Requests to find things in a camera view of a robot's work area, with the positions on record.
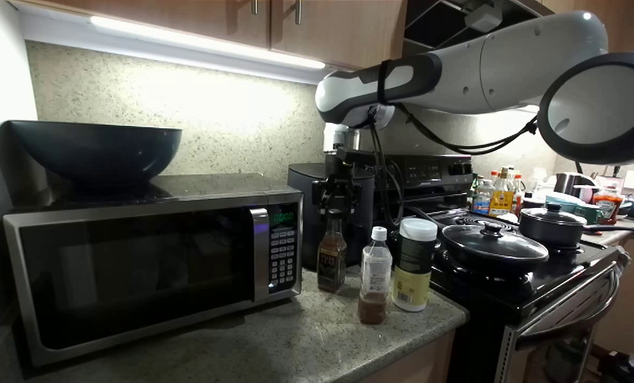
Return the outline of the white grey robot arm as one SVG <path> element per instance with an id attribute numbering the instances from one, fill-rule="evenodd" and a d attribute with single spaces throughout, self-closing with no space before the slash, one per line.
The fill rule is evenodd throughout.
<path id="1" fill-rule="evenodd" d="M 610 52 L 603 24 L 559 13 L 316 82 L 320 119 L 349 135 L 415 107 L 477 114 L 533 105 L 533 126 L 557 156 L 634 161 L 634 52 Z"/>

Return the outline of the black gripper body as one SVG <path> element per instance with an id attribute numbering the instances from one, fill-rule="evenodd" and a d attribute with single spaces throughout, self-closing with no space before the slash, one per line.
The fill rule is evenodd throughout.
<path id="1" fill-rule="evenodd" d="M 358 153 L 342 146 L 325 153 L 319 209 L 325 216 L 370 222 L 375 205 L 375 173 Z"/>

